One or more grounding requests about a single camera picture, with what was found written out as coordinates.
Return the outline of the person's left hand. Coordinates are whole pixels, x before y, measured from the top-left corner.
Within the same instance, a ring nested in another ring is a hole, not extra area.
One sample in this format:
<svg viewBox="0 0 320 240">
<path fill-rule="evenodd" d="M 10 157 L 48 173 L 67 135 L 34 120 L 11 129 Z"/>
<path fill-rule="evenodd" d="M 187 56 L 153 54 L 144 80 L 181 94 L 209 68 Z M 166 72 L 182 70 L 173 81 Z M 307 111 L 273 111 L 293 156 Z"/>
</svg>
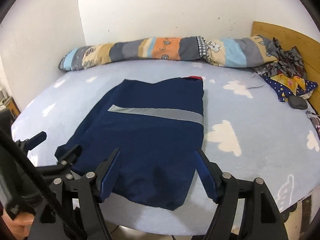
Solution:
<svg viewBox="0 0 320 240">
<path fill-rule="evenodd" d="M 35 216 L 32 213 L 19 213 L 14 220 L 3 210 L 2 218 L 17 240 L 23 240 L 29 236 Z"/>
</svg>

